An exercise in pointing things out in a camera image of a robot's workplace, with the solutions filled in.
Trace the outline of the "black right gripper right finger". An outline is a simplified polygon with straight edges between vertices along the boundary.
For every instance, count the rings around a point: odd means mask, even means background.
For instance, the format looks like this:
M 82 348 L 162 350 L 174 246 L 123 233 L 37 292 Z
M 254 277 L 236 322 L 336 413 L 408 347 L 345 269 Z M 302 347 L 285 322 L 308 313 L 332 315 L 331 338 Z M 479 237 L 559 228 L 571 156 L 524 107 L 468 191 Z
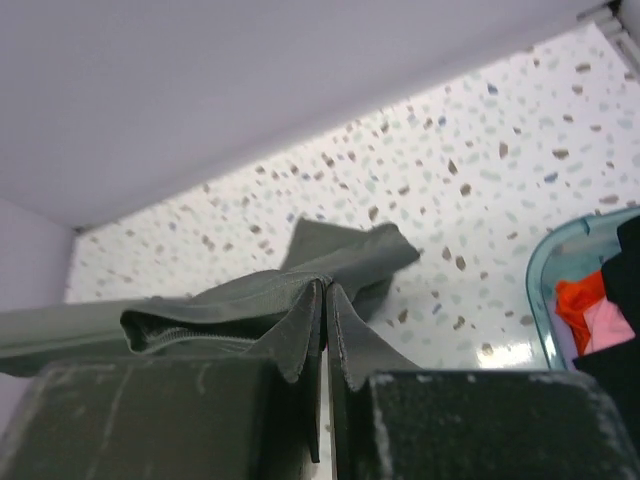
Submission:
M 337 479 L 635 479 L 615 405 L 567 371 L 428 370 L 326 293 Z

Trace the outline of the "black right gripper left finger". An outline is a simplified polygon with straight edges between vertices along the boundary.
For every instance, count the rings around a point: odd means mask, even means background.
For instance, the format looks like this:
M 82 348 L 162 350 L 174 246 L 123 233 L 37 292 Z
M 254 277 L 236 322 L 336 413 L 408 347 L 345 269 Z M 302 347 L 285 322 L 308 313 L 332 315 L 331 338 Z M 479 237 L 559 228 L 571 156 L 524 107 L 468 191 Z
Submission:
M 2 439 L 6 479 L 308 479 L 323 288 L 234 355 L 55 362 Z

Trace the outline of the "grey green t shirt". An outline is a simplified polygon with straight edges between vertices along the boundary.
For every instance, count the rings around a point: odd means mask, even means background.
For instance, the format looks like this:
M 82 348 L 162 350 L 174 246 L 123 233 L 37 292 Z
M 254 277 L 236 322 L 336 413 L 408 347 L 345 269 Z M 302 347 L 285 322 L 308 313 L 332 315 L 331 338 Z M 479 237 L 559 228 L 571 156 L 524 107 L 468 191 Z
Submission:
M 191 298 L 152 297 L 22 309 L 1 315 L 1 371 L 32 377 L 74 358 L 200 356 L 250 348 L 307 286 L 342 286 L 369 316 L 418 250 L 392 223 L 361 231 L 301 219 L 280 268 L 251 273 Z

